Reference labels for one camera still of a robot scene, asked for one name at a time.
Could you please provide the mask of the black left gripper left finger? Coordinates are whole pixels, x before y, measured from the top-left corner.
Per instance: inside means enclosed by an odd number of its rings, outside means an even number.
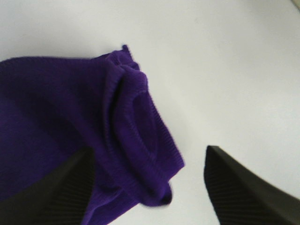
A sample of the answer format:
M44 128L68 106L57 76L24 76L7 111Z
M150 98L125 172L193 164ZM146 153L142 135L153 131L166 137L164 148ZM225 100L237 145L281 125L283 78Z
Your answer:
M83 148L40 181L0 203L2 225L79 225L95 180L94 152Z

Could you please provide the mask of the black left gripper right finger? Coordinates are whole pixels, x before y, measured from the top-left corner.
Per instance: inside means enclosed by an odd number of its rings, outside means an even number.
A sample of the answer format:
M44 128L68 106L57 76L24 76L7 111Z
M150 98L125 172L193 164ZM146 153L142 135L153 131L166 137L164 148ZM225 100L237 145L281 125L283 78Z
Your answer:
M298 225L300 201L208 146L204 183L221 225Z

